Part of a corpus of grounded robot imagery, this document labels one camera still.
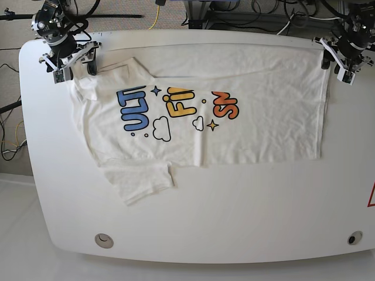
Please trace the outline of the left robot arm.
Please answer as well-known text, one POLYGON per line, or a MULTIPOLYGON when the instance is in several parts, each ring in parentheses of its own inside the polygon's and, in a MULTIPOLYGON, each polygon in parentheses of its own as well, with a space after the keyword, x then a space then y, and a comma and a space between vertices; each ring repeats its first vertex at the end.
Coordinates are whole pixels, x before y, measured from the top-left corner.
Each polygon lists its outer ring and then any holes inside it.
POLYGON ((374 60, 362 55, 365 50, 374 51, 374 1, 356 3, 349 1, 347 13, 341 13, 327 1, 322 5, 333 15, 338 39, 326 42, 321 68, 327 70, 332 62, 339 68, 356 73, 363 65, 374 65, 374 60))

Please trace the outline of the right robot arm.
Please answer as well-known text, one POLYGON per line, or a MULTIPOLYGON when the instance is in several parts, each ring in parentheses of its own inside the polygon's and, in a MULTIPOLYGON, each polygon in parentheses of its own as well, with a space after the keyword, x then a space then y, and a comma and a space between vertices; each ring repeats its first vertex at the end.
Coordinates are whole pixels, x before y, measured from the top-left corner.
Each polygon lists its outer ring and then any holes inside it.
POLYGON ((87 66, 89 75, 97 74, 96 50, 101 43, 93 41, 86 29, 87 18, 99 3, 95 1, 85 15, 76 16, 67 10, 69 1, 44 1, 42 8, 33 15, 32 30, 50 47, 50 52, 43 54, 39 62, 45 63, 55 83, 72 80, 71 68, 77 61, 87 66))

